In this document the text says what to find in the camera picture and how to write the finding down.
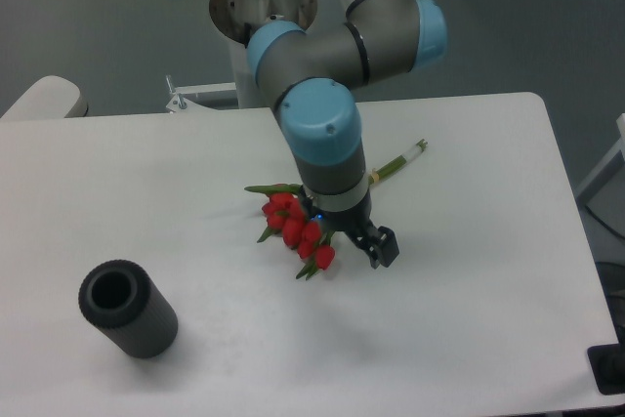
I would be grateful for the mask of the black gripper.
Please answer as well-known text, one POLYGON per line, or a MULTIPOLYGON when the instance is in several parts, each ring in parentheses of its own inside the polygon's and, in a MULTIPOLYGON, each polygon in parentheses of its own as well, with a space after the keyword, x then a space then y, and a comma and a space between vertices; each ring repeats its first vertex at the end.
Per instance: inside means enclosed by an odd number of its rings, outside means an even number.
POLYGON ((356 205, 343 211, 321 209, 303 189, 298 191, 298 201, 305 216, 317 222, 322 231, 343 232, 367 255, 372 269, 388 268, 399 255, 395 232, 384 226, 375 227, 370 220, 369 191, 356 205))

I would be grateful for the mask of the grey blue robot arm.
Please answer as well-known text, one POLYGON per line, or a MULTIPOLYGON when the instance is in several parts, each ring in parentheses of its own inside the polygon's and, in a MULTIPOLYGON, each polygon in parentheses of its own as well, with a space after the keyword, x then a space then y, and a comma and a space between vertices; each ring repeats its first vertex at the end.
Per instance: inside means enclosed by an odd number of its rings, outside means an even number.
POLYGON ((353 89, 436 61, 447 27, 433 0, 341 0, 345 22, 305 31, 298 0, 229 0, 232 38, 243 44, 255 87, 288 144, 304 212, 345 234, 372 267, 388 267, 395 233, 370 218, 361 119, 353 89))

